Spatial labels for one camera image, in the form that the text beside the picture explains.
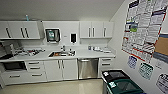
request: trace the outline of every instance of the microwave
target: microwave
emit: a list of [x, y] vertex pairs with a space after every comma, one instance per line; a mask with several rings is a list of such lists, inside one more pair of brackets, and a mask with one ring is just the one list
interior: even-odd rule
[[16, 61], [16, 62], [4, 62], [3, 66], [6, 71], [21, 71], [26, 70], [24, 61]]

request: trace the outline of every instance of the poster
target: poster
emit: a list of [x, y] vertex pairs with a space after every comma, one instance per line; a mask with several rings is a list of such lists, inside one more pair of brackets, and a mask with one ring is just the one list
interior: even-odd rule
[[129, 67], [135, 69], [136, 63], [137, 63], [137, 58], [133, 56], [129, 56], [129, 59], [128, 59]]
[[165, 94], [168, 94], [168, 75], [161, 74], [156, 82], [157, 87]]
[[166, 15], [167, 1], [137, 0], [129, 4], [123, 51], [150, 63]]
[[139, 68], [139, 73], [142, 77], [150, 80], [152, 72], [153, 72], [152, 66], [150, 66], [146, 63], [141, 63], [140, 68]]

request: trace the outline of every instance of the green bin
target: green bin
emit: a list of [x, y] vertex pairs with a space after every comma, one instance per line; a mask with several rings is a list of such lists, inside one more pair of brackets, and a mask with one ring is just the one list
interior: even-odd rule
[[107, 83], [108, 94], [139, 94], [143, 90], [131, 79], [118, 79]]

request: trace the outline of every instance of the drawer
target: drawer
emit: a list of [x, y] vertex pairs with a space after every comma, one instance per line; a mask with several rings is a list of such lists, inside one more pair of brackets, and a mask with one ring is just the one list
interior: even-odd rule
[[45, 72], [28, 73], [28, 76], [29, 76], [29, 79], [31, 80], [30, 83], [47, 82]]
[[30, 79], [27, 73], [12, 73], [1, 75], [5, 85], [29, 83]]
[[47, 82], [45, 72], [7, 73], [1, 75], [5, 85]]
[[112, 67], [114, 58], [100, 58], [99, 68]]
[[27, 66], [27, 71], [28, 72], [43, 72], [45, 71], [44, 65], [31, 65]]
[[43, 61], [26, 61], [25, 62], [26, 66], [30, 66], [30, 65], [44, 65]]

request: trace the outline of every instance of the bin lid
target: bin lid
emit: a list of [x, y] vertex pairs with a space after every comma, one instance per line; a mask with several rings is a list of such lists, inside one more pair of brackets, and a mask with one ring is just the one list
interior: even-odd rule
[[106, 82], [111, 82], [117, 79], [130, 79], [130, 77], [122, 70], [108, 70], [102, 71], [102, 76]]

